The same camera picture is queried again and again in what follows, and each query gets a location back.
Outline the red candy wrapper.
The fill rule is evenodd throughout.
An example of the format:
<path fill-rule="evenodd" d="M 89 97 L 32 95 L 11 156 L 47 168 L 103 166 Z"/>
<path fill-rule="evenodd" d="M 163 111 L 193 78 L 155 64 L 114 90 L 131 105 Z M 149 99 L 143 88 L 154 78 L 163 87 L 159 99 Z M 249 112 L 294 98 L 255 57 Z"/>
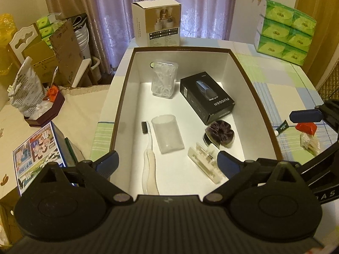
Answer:
<path fill-rule="evenodd" d="M 295 126 L 295 128 L 302 133 L 306 133 L 306 134 L 312 135 L 312 136 L 314 136 L 316 131 L 317 131 L 317 125 L 315 123 L 312 123 L 312 122 L 298 123 Z"/>

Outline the black green cream tube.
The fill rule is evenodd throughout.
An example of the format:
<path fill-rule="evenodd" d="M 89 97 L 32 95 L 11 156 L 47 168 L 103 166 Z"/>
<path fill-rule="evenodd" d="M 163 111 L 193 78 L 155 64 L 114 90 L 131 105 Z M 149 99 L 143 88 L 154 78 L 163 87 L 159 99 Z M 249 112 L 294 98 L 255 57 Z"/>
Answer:
<path fill-rule="evenodd" d="M 288 122 L 285 120 L 279 127 L 275 129 L 275 135 L 278 137 L 281 133 L 289 128 Z"/>

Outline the clear plastic clip packet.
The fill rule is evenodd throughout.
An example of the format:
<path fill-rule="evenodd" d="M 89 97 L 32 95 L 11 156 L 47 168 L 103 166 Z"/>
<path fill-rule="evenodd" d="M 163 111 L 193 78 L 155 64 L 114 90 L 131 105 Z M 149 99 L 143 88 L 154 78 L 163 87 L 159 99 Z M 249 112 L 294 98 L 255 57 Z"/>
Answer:
<path fill-rule="evenodd" d="M 217 155 L 219 149 L 214 145 L 204 147 L 196 143 L 195 147 L 190 147 L 188 157 L 210 178 L 215 184 L 219 184 L 225 175 L 217 165 Z"/>

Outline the checkered tablecloth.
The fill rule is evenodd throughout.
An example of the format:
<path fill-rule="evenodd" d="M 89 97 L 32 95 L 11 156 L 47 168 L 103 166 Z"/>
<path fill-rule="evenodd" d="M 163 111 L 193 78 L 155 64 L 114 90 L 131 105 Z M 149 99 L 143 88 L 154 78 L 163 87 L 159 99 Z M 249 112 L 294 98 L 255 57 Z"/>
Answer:
<path fill-rule="evenodd" d="M 156 179 L 162 195 L 205 196 L 217 185 L 188 157 L 203 143 L 205 125 L 179 90 L 170 99 L 151 92 L 156 60 L 175 62 L 178 78 L 207 72 L 235 101 L 225 116 L 234 130 L 229 153 L 240 160 L 283 158 L 306 163 L 311 154 L 300 147 L 293 124 L 279 136 L 270 136 L 290 112 L 322 104 L 318 92 L 300 66 L 256 51 L 253 45 L 222 40 L 186 39 L 184 47 L 138 48 L 131 44 L 117 69 L 102 107 L 91 149 L 95 160 L 115 149 L 119 167 L 113 184 L 133 197 L 140 195 L 143 153 L 148 137 L 144 121 L 161 115 L 176 117 L 184 149 L 162 154 L 153 144 Z"/>

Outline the dark purple scrunchie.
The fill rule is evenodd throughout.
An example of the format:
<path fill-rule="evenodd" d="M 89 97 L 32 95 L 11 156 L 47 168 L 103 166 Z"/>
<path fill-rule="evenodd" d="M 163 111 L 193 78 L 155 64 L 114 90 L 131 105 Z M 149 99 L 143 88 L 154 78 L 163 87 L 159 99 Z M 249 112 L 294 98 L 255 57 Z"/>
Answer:
<path fill-rule="evenodd" d="M 217 120 L 205 129 L 203 140 L 207 146 L 213 144 L 218 149 L 228 147 L 234 140 L 234 131 L 228 122 Z"/>

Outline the white toothbrush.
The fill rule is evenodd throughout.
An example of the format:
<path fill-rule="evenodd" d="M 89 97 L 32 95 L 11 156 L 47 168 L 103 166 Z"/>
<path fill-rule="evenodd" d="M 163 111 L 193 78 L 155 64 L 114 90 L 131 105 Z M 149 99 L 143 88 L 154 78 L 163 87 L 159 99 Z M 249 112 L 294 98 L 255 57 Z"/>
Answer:
<path fill-rule="evenodd" d="M 148 121 L 141 122 L 142 132 L 148 135 L 147 148 L 144 151 L 144 165 L 142 174 L 142 188 L 145 195 L 158 196 L 159 191 L 156 182 L 156 158 L 153 152 L 153 139 L 151 127 Z"/>

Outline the frosted plastic cup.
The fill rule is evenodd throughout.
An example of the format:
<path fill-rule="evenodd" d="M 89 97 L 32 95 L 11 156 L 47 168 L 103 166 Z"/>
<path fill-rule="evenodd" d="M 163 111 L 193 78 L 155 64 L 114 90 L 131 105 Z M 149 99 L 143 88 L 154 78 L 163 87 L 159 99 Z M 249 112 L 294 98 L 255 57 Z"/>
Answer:
<path fill-rule="evenodd" d="M 157 116 L 154 117 L 151 122 L 161 154 L 168 154 L 185 148 L 174 115 Z"/>

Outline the black razor product box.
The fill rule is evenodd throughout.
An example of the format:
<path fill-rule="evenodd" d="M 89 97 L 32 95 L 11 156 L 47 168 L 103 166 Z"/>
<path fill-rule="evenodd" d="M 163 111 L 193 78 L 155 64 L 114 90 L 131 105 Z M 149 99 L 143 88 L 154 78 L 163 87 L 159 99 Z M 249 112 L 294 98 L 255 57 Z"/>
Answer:
<path fill-rule="evenodd" d="M 182 78 L 180 92 L 205 125 L 230 114 L 235 105 L 235 101 L 207 72 Z"/>

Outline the green tissue pack stack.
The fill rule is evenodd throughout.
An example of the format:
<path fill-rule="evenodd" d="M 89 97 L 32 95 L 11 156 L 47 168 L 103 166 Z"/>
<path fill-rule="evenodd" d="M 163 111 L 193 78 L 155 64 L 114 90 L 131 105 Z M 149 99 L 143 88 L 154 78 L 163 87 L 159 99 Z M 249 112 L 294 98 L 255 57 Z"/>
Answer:
<path fill-rule="evenodd" d="M 298 66 L 306 60 L 317 21 L 306 13 L 272 0 L 263 0 L 254 47 L 257 52 Z"/>

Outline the dark wooden tray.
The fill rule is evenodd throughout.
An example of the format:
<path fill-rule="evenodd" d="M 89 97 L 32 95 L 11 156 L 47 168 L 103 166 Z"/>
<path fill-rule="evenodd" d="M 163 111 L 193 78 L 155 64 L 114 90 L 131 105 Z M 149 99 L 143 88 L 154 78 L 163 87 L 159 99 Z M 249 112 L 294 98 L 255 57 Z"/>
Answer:
<path fill-rule="evenodd" d="M 53 84 L 47 90 L 47 95 L 43 101 L 38 104 L 30 117 L 24 117 L 24 120 L 30 127 L 43 127 L 58 116 L 65 97 L 59 90 L 59 87 Z"/>

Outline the silver foil bag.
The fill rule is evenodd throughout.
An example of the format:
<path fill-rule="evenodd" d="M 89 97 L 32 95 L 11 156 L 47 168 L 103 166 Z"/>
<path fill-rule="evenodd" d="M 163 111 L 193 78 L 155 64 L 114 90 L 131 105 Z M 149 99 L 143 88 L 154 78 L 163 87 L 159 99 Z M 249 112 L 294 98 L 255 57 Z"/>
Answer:
<path fill-rule="evenodd" d="M 24 117 L 30 117 L 45 96 L 44 87 L 32 66 L 32 58 L 27 57 L 21 65 L 8 97 L 14 108 Z"/>

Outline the brown cardboard boxes pile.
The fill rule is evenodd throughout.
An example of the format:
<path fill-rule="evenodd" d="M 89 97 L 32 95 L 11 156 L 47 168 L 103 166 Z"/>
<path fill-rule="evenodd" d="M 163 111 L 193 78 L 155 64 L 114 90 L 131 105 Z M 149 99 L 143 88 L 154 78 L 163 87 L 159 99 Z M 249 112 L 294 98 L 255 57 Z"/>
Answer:
<path fill-rule="evenodd" d="M 25 58 L 30 57 L 33 70 L 42 83 L 52 81 L 57 68 L 56 82 L 60 86 L 76 88 L 97 84 L 91 73 L 92 59 L 83 56 L 72 23 L 58 24 L 60 26 L 49 36 L 50 45 L 38 34 L 36 24 L 16 32 L 7 44 L 13 61 L 21 66 Z"/>

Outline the clear floss pick container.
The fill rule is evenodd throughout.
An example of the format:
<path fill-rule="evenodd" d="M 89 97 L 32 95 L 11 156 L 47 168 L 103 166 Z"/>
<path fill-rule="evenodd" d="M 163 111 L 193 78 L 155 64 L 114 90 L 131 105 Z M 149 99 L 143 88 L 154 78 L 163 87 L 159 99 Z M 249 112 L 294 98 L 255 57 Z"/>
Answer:
<path fill-rule="evenodd" d="M 154 96 L 170 99 L 175 91 L 178 64 L 168 61 L 152 63 L 153 75 L 151 91 Z"/>

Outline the purple curtain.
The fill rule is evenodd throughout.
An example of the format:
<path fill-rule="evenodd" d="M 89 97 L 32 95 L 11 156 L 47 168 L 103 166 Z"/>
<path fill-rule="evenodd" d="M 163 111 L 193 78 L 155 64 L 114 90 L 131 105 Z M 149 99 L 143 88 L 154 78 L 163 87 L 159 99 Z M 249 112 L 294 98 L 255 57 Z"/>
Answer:
<path fill-rule="evenodd" d="M 101 70 L 115 70 L 136 40 L 142 47 L 180 45 L 183 37 L 227 40 L 236 0 L 46 0 L 50 13 L 87 16 L 90 49 Z"/>

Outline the white product carton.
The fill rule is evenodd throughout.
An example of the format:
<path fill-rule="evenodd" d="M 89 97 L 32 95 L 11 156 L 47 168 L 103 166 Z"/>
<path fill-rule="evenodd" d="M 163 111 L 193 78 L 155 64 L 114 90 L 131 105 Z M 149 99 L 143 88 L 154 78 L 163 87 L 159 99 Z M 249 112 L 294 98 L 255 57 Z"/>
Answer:
<path fill-rule="evenodd" d="M 175 0 L 132 3 L 135 41 L 139 47 L 177 47 L 181 44 L 181 9 Z"/>

